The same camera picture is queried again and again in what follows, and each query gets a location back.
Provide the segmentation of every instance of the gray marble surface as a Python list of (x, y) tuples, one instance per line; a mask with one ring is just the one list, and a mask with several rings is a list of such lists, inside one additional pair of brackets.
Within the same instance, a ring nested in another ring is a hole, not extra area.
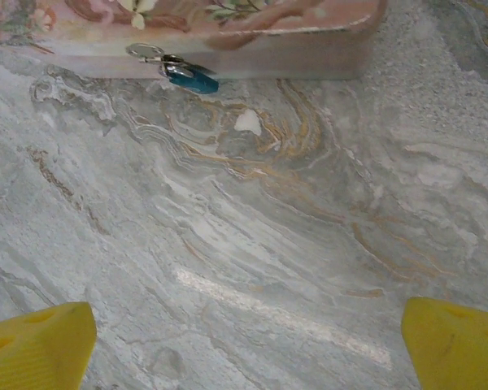
[(392, 2), (348, 82), (0, 53), (0, 320), (90, 302), (85, 389), (417, 389), (405, 301), (488, 310), (488, 53), (438, 3)]

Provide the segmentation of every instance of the marble floor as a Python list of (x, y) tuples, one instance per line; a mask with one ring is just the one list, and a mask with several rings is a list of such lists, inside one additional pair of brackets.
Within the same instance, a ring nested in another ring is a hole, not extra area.
[(488, 310), (478, 12), (398, 0), (361, 80), (214, 97), (0, 52), (0, 320), (90, 302), (84, 389), (418, 389), (405, 301)]

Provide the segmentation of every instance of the metal clasp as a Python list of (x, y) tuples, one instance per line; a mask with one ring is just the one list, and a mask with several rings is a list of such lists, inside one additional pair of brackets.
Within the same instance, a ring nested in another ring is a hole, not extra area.
[(206, 75), (201, 67), (186, 62), (178, 55), (165, 54), (160, 47), (134, 43), (126, 47), (126, 52), (141, 62), (158, 65), (161, 76), (190, 91), (205, 94), (219, 89), (219, 82)]

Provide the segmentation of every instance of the pink box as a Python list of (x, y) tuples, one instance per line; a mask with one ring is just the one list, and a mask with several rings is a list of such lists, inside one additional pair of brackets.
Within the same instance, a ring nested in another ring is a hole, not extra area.
[(0, 0), (0, 45), (106, 78), (159, 78), (158, 46), (213, 78), (359, 76), (387, 0)]

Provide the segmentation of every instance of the yellow object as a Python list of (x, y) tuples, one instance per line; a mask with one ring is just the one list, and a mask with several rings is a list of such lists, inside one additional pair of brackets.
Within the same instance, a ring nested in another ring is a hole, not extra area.
[(488, 390), (488, 313), (411, 298), (402, 333), (423, 390)]
[(95, 341), (86, 302), (0, 322), (0, 390), (77, 390)]

